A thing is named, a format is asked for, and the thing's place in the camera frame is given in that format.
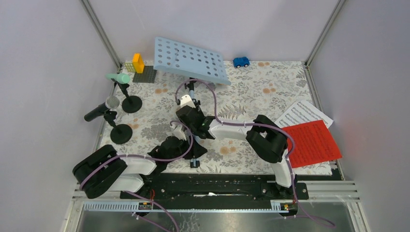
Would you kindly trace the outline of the light blue music stand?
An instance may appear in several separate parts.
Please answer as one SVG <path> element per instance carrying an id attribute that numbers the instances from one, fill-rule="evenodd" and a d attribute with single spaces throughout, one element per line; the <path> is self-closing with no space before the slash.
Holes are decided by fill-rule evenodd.
<path id="1" fill-rule="evenodd" d="M 163 37 L 155 38 L 154 69 L 187 77 L 188 79 L 177 89 L 187 88 L 189 90 L 187 95 L 190 95 L 199 107 L 200 101 L 195 97 L 195 83 L 203 81 L 215 84 L 231 84 L 220 53 Z M 175 101 L 179 99 L 180 97 L 176 94 Z M 195 136 L 186 125 L 180 120 L 177 124 L 183 126 L 187 139 L 191 138 L 197 141 L 199 137 Z"/>

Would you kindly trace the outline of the white sheet music page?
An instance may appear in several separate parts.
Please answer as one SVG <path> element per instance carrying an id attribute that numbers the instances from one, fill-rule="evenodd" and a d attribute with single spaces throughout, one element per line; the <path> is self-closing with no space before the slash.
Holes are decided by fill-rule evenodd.
<path id="1" fill-rule="evenodd" d="M 327 128 L 333 124 L 333 120 L 325 115 L 307 100 L 293 103 L 276 121 L 280 128 L 299 125 L 303 123 L 322 120 Z"/>

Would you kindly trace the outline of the red sheet music page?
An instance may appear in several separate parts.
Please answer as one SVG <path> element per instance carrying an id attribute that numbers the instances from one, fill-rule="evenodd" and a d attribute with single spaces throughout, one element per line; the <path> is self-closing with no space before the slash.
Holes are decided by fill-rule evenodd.
<path id="1" fill-rule="evenodd" d="M 289 155 L 293 168 L 304 167 L 342 158 L 342 154 L 323 120 L 284 127 L 295 141 Z"/>

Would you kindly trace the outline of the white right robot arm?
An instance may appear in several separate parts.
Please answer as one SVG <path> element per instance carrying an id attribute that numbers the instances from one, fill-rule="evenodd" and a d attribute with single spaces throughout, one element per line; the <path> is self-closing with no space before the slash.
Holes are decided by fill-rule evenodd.
<path id="1" fill-rule="evenodd" d="M 248 142 L 261 159 L 271 164 L 278 184 L 278 195 L 289 199 L 296 193 L 291 167 L 286 161 L 290 138 L 269 118 L 257 115 L 251 122 L 223 121 L 215 116 L 205 116 L 189 95 L 184 95 L 176 102 L 180 107 L 176 111 L 178 119 L 195 136 L 201 139 L 229 138 Z"/>

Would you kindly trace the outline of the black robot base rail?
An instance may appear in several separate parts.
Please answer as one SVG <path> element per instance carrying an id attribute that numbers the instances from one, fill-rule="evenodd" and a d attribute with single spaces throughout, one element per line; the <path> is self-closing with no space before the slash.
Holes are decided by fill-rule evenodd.
<path id="1" fill-rule="evenodd" d="M 274 175 L 258 174 L 169 174 L 143 176 L 136 195 L 159 203 L 165 209 L 253 210 L 268 209 L 271 200 L 293 203 L 308 200 L 305 183 L 281 187 Z"/>

